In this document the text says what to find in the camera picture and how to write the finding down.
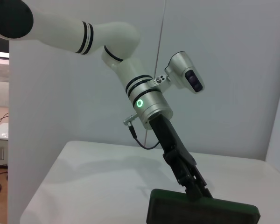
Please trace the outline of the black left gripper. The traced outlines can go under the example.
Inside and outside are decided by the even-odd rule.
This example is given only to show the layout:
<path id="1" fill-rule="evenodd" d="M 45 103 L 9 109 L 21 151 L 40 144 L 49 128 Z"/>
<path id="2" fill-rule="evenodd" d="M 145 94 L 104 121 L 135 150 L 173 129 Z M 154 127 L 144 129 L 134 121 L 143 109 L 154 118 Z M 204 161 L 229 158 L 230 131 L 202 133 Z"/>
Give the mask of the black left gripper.
<path id="1" fill-rule="evenodd" d="M 165 162 L 171 167 L 177 182 L 186 188 L 188 199 L 196 201 L 202 196 L 213 198 L 196 167 L 195 159 L 187 151 L 171 122 L 163 115 L 158 115 L 149 124 L 164 150 Z"/>

